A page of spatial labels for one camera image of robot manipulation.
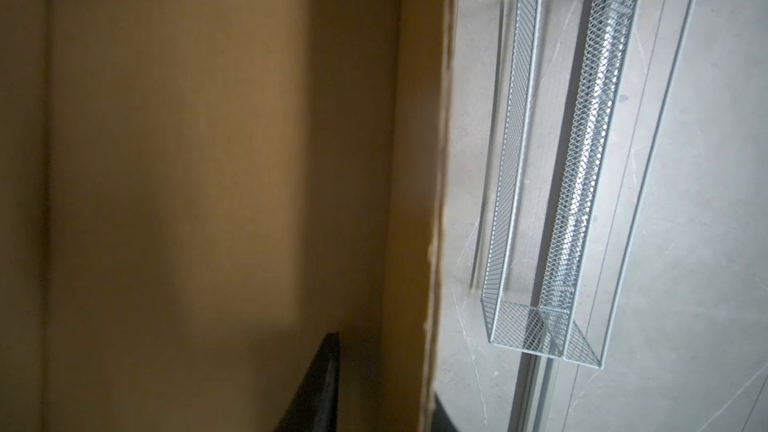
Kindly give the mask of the cardboard sheet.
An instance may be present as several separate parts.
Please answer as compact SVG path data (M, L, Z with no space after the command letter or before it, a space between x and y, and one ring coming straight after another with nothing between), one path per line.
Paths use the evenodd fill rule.
M436 408L456 0L1 0L1 427Z

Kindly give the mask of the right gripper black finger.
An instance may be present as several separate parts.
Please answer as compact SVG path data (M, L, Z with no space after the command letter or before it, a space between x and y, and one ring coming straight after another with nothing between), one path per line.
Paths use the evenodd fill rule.
M275 430L336 432L340 375L339 333L327 333Z

